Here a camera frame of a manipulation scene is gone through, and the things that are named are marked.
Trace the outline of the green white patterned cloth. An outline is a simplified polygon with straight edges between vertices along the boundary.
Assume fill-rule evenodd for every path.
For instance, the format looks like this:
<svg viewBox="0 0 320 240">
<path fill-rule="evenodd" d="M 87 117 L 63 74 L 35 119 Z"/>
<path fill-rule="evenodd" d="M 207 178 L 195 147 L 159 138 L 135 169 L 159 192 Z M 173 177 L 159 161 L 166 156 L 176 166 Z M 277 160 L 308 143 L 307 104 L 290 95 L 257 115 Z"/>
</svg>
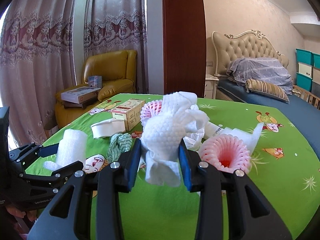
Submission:
<svg viewBox="0 0 320 240">
<path fill-rule="evenodd" d="M 110 145 L 107 150 L 108 163 L 117 161 L 122 153 L 131 149 L 132 137 L 129 133 L 117 133 L 112 135 Z"/>
</svg>

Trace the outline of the white paper towel wad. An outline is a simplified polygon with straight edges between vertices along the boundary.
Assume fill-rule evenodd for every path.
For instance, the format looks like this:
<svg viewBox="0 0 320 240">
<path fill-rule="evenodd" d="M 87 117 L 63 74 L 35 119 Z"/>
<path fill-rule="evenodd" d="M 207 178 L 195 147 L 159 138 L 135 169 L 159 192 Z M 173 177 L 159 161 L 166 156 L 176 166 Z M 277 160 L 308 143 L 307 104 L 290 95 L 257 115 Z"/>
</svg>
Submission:
<svg viewBox="0 0 320 240">
<path fill-rule="evenodd" d="M 206 113 L 193 108 L 196 104 L 195 93 L 174 92 L 164 95 L 160 112 L 149 118 L 143 126 L 140 141 L 147 183 L 170 187 L 180 185 L 179 145 L 185 136 L 198 132 L 209 121 Z"/>
</svg>

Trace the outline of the white foam block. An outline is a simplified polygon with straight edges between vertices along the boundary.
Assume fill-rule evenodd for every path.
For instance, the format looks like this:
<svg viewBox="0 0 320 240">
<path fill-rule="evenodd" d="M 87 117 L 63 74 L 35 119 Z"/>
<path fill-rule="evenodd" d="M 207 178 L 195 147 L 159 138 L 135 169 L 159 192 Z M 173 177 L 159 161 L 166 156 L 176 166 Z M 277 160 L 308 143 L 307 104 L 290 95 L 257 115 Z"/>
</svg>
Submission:
<svg viewBox="0 0 320 240">
<path fill-rule="evenodd" d="M 76 161 L 80 161 L 85 167 L 86 144 L 88 135 L 80 130 L 67 129 L 64 131 L 63 139 L 60 140 L 55 162 L 45 161 L 43 167 L 56 171 Z"/>
</svg>

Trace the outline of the white paper cup bowl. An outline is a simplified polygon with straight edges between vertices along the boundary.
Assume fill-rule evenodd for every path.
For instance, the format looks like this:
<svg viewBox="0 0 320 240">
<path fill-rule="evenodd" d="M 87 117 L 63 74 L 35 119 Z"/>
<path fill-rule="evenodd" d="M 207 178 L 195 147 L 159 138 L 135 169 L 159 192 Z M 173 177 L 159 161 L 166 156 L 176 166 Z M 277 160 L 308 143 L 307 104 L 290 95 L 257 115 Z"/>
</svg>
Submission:
<svg viewBox="0 0 320 240">
<path fill-rule="evenodd" d="M 125 132 L 125 122 L 121 119 L 110 118 L 91 125 L 94 139 L 111 137 L 114 134 Z"/>
</svg>

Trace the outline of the white tissue sheet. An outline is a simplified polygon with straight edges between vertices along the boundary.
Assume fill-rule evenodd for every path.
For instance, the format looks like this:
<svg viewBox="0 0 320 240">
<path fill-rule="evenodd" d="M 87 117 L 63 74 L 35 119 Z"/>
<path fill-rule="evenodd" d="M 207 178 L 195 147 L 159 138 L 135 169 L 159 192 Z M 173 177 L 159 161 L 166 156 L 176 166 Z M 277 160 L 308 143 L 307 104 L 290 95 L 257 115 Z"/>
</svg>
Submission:
<svg viewBox="0 0 320 240">
<path fill-rule="evenodd" d="M 238 139 L 242 140 L 244 145 L 249 150 L 250 155 L 252 155 L 252 153 L 258 143 L 260 135 L 263 131 L 263 126 L 264 126 L 264 123 L 260 122 L 259 124 L 257 124 L 255 129 L 253 129 L 252 133 L 245 132 L 245 131 L 240 130 L 238 128 L 231 129 L 229 127 L 226 127 L 223 129 L 221 134 L 232 135 L 232 136 L 237 137 Z"/>
</svg>

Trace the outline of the small blue white box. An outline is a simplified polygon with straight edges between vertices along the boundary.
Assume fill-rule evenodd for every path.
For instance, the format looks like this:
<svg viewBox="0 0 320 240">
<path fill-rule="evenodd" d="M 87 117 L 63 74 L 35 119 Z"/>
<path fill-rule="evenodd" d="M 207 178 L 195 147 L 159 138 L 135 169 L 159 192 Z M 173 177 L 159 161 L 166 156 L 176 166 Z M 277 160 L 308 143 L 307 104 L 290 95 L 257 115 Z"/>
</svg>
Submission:
<svg viewBox="0 0 320 240">
<path fill-rule="evenodd" d="M 93 87 L 93 88 L 102 88 L 103 87 L 102 76 L 98 76 L 98 75 L 89 76 L 88 85 L 89 87 Z"/>
</svg>

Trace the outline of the crumpled white plastic bag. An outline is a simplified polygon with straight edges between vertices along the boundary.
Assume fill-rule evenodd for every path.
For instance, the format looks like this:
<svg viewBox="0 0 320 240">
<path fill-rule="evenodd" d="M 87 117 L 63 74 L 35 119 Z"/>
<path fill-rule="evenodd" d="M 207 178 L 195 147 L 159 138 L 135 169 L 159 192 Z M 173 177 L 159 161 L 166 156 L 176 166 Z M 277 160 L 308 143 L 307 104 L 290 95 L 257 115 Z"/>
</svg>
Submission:
<svg viewBox="0 0 320 240">
<path fill-rule="evenodd" d="M 212 136 L 216 136 L 223 130 L 222 125 L 216 125 L 210 121 L 206 123 L 204 128 L 199 129 L 195 133 L 188 133 L 184 138 L 184 143 L 187 149 L 198 151 L 202 145 L 202 140 L 207 140 Z"/>
</svg>

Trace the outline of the blue bed mattress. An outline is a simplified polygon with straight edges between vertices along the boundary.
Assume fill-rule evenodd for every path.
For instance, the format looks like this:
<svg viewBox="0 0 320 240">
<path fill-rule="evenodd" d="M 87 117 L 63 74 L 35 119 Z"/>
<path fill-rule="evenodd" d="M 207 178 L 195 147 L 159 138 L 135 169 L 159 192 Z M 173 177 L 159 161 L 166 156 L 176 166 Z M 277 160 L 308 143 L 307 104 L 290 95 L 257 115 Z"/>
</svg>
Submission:
<svg viewBox="0 0 320 240">
<path fill-rule="evenodd" d="M 290 95 L 289 103 L 285 103 L 267 96 L 248 93 L 245 87 L 238 86 L 229 80 L 219 81 L 217 91 L 236 102 L 263 105 L 280 110 L 305 137 L 315 154 L 319 156 L 320 114 L 314 106 L 295 95 Z"/>
</svg>

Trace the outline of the striped brown pillow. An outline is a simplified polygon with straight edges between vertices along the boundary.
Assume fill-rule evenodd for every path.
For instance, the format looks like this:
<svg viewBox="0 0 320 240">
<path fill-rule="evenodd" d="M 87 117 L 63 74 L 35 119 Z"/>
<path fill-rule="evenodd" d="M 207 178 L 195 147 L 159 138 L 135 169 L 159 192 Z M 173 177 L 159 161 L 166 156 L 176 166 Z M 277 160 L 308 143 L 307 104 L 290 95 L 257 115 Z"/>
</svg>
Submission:
<svg viewBox="0 0 320 240">
<path fill-rule="evenodd" d="M 263 95 L 285 103 L 289 103 L 289 98 L 284 90 L 277 85 L 265 81 L 248 79 L 245 83 L 246 92 Z"/>
</svg>

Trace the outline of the white nightstand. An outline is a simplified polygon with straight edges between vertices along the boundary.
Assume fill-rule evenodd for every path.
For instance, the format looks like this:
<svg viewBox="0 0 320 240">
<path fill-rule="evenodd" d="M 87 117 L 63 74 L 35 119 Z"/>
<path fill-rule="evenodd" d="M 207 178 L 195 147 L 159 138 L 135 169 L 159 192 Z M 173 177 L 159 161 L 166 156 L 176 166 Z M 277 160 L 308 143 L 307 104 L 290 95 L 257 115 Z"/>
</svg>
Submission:
<svg viewBox="0 0 320 240">
<path fill-rule="evenodd" d="M 210 74 L 206 74 L 205 84 L 204 84 L 204 98 L 215 99 L 216 98 L 216 89 L 219 79 Z"/>
</svg>

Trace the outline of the grey blue folded quilt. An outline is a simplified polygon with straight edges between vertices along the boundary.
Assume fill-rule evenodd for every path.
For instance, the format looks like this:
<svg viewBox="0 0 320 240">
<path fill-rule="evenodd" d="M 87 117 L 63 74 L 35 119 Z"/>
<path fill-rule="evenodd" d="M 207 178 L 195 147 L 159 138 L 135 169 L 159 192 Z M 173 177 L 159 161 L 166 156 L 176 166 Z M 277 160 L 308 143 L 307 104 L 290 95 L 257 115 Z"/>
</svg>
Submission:
<svg viewBox="0 0 320 240">
<path fill-rule="evenodd" d="M 239 86 L 244 86 L 248 79 L 254 79 L 277 85 L 287 95 L 292 94 L 292 77 L 289 71 L 275 58 L 243 57 L 236 59 L 229 64 L 226 73 L 229 79 Z"/>
</svg>

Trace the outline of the teal storage bin stack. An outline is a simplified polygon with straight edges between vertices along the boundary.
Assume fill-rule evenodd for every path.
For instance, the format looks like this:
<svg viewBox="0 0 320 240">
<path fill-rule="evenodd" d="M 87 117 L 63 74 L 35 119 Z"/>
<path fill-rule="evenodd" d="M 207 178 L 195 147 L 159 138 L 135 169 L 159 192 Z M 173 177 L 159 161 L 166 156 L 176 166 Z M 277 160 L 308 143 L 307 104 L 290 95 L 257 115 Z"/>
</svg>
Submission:
<svg viewBox="0 0 320 240">
<path fill-rule="evenodd" d="M 298 72 L 296 85 L 319 97 L 319 54 L 296 49 Z"/>
</svg>

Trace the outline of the beige tufted headboard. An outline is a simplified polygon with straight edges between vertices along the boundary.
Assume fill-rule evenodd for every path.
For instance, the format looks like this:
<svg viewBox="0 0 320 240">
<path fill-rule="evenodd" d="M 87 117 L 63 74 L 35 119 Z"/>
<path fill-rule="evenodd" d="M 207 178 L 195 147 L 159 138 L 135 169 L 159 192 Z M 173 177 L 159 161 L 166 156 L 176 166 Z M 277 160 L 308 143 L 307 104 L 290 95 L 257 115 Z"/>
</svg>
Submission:
<svg viewBox="0 0 320 240">
<path fill-rule="evenodd" d="M 240 58 L 268 57 L 277 59 L 288 67 L 289 59 L 275 50 L 269 39 L 258 30 L 248 30 L 239 35 L 227 35 L 214 31 L 211 41 L 215 52 L 216 77 L 226 77 L 231 62 Z"/>
</svg>

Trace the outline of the dark red wooden door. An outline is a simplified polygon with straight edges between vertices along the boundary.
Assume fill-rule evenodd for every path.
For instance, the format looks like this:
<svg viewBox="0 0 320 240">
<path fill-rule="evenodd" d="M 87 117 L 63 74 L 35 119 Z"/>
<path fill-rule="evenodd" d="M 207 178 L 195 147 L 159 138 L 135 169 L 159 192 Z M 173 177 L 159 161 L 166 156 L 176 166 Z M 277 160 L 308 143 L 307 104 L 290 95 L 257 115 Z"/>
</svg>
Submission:
<svg viewBox="0 0 320 240">
<path fill-rule="evenodd" d="M 204 96 L 206 20 L 203 0 L 163 0 L 164 93 Z"/>
</svg>

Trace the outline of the wooden crib rail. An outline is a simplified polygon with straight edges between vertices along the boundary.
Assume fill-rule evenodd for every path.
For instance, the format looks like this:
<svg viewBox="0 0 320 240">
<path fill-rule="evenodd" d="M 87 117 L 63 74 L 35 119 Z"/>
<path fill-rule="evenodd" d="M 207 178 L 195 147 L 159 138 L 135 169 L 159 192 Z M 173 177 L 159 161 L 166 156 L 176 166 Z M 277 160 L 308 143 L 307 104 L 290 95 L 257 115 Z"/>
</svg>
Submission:
<svg viewBox="0 0 320 240">
<path fill-rule="evenodd" d="M 303 99 L 310 105 L 320 109 L 320 98 L 312 94 L 311 92 L 297 86 L 293 85 L 292 93 L 295 94 L 297 97 Z"/>
</svg>

